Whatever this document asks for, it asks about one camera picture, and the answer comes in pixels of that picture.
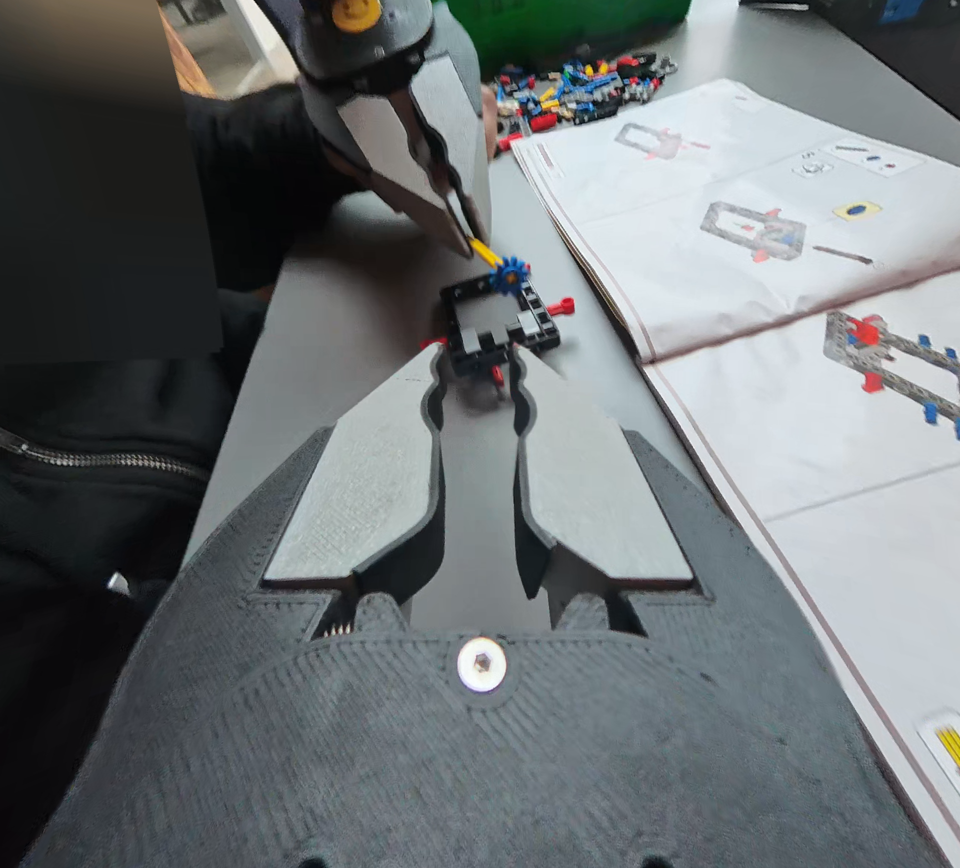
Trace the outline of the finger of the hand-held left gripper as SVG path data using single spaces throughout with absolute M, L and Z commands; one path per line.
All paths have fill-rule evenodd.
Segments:
M 360 95 L 340 106 L 339 115 L 368 163 L 361 178 L 366 187 L 428 237 L 472 259 L 471 247 L 450 248 L 439 238 L 441 204 L 428 180 L 426 142 L 410 97 Z
M 446 1 L 433 6 L 409 97 L 427 151 L 426 172 L 440 203 L 438 237 L 449 248 L 489 243 L 493 208 L 479 58 Z

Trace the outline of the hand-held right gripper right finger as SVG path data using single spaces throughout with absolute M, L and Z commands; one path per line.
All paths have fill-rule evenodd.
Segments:
M 535 598 L 555 558 L 601 594 L 686 589 L 694 572 L 619 423 L 518 346 L 511 354 L 515 560 Z

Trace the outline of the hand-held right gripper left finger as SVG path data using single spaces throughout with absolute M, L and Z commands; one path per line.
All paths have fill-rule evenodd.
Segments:
M 445 553 L 444 346 L 429 343 L 327 432 L 263 584 L 408 604 Z

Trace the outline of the blue lego gear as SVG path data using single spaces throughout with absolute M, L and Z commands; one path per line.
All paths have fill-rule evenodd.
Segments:
M 530 265 L 517 256 L 499 258 L 489 267 L 489 291 L 503 296 L 516 296 L 522 293 L 523 286 L 529 281 L 530 271 Z

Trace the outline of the black lego frame assembly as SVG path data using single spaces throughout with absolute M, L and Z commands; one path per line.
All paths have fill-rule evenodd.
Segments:
M 544 300 L 529 276 L 501 291 L 492 272 L 476 274 L 438 292 L 439 334 L 419 348 L 441 346 L 456 378 L 502 390 L 512 350 L 522 347 L 540 356 L 557 348 L 558 319 L 574 313 L 574 298 Z

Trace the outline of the person's left forearm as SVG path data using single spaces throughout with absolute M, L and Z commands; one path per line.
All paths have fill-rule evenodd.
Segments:
M 330 163 L 293 82 L 234 99 L 181 97 L 217 287 L 270 286 L 297 236 L 364 188 Z

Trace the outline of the pile of lego pieces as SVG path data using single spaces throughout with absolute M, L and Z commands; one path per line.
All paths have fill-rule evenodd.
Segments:
M 549 71 L 503 65 L 489 84 L 496 99 L 498 147 L 507 151 L 522 138 L 646 105 L 678 69 L 672 57 L 654 50 L 593 61 L 571 58 Z

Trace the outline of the lego instruction booklet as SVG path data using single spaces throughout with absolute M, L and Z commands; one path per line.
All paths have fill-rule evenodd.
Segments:
M 958 166 L 731 80 L 512 151 L 958 866 Z

